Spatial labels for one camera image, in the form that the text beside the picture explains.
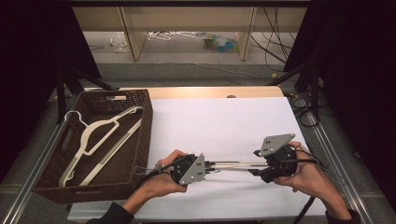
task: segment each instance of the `white table surface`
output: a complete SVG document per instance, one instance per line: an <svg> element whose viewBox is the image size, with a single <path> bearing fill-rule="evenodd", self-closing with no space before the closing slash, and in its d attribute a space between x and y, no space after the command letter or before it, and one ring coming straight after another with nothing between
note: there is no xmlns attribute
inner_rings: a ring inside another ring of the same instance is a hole
<svg viewBox="0 0 396 224"><path fill-rule="evenodd" d="M206 161L265 161L253 154L265 136L295 133L304 137L287 98L152 99L154 110L148 168L174 149L205 154ZM186 193L147 202L135 221L257 220L299 215L309 196L267 184L246 170L206 175ZM75 203L68 219L101 217L111 202ZM324 216L315 200L306 216Z"/></svg>

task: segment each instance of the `gray floor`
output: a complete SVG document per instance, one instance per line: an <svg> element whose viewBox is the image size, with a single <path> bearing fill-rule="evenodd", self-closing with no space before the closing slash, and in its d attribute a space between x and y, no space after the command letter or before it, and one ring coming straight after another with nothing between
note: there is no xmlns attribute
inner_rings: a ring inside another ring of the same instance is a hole
<svg viewBox="0 0 396 224"><path fill-rule="evenodd" d="M241 61L237 51L233 49L218 52L215 48L205 47L201 40L172 35L171 40L168 41L147 40L140 59L133 62L128 53L115 52L114 48L110 47L110 39L116 38L116 34L86 33L85 35L89 44L96 46L92 47L92 54L103 80L117 87L254 86L266 85L273 79L273 76L283 75L282 72L273 70L274 68L281 70L283 63L274 57L266 56L254 42L249 48L247 60ZM234 38L230 33L222 33L222 35ZM262 34L254 34L254 36L259 43L266 47L267 42ZM282 42L291 47L291 36L282 34ZM284 57L278 45L270 44L269 50L275 52L278 57ZM267 57L269 65L265 62L265 57ZM287 93L294 93L293 84L296 78L282 83L281 89ZM84 81L82 83L85 87L94 87L91 83ZM321 96L321 102L325 105L323 96ZM301 125L306 142L314 149L318 157L330 164L323 144L318 138L318 133L326 133L332 148L345 167L352 187L358 192L363 207L367 209L371 223L396 223L395 213L378 185L364 164L352 156L353 147L340 127L337 117L331 116L332 111L326 106L323 106L320 111L321 120L317 128ZM40 157L42 149L46 146L55 128L56 120L57 102L54 94L49 98L48 108L42 115L42 121L37 124L28 146L15 160L14 165L1 183L0 217L5 217L21 186L28 179L35 162ZM351 203L347 196L346 202L348 205ZM18 223L73 223L67 220L67 214L67 205L56 204L32 194ZM292 219L266 220L263 223L292 223ZM305 217L301 223L326 223L326 220L324 217Z"/></svg>

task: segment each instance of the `table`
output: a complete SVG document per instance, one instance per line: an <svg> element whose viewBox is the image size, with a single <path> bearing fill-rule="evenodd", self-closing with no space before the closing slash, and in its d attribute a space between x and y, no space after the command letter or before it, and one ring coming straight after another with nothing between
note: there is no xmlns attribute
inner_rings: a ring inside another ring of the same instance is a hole
<svg viewBox="0 0 396 224"><path fill-rule="evenodd" d="M210 161L262 161L253 151L261 147L267 135L296 133L294 140L304 143L289 102L278 87L148 88L148 92L154 111L148 168L173 148L204 153ZM294 217L308 199L290 188L265 184L246 170L225 170L189 185L185 194L149 201L135 215L135 221ZM75 203L68 219L84 222L100 217L110 204ZM324 211L316 200L306 215L323 216Z"/></svg>

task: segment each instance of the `woven basket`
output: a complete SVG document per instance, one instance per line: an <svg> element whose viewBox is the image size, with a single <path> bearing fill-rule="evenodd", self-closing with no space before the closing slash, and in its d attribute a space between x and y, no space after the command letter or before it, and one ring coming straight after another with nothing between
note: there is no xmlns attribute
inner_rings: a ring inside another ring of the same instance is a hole
<svg viewBox="0 0 396 224"><path fill-rule="evenodd" d="M71 113L51 149L46 167L33 192L56 203L82 203L127 199L137 188L142 175L136 175L135 167L147 167L152 123L152 106L147 90L134 91L84 91L78 97L73 110L81 114L88 125L103 119L111 119L133 105L142 105L143 110L118 119L120 126L91 155L82 156L74 169L74 177L66 187L59 187L59 180L76 155L80 137L85 130L77 113ZM107 152L142 119L141 126L125 142L106 166L87 186L80 186ZM97 128L89 137L86 151L92 148L112 128L107 124Z"/></svg>

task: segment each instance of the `person's right hand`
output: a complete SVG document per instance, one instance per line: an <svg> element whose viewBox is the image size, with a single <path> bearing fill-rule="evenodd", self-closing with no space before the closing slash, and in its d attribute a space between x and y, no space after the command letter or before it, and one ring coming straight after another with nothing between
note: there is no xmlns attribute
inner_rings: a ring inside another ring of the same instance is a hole
<svg viewBox="0 0 396 224"><path fill-rule="evenodd" d="M289 145L296 150L297 159L311 159L301 150L301 143L290 141ZM292 187L294 192L300 191L323 201L328 213L338 219L351 219L341 195L332 181L313 163L299 162L293 176L280 176L274 183Z"/></svg>

